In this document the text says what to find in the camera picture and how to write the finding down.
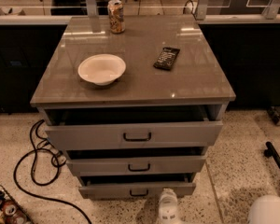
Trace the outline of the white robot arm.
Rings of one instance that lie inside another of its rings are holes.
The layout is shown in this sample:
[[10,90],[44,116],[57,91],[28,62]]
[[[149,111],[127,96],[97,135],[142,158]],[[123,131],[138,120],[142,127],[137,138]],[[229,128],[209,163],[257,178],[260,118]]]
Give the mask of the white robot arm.
[[[161,224],[197,224],[183,221],[178,199],[172,189],[165,189],[159,198],[158,216]],[[264,195],[251,205],[245,224],[280,224],[280,197]]]

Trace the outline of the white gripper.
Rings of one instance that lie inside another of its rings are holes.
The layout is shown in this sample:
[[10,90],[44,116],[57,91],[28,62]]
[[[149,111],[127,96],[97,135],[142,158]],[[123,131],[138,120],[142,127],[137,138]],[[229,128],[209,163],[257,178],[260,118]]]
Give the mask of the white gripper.
[[161,224],[180,224],[178,199],[172,189],[164,189],[159,198],[158,216]]

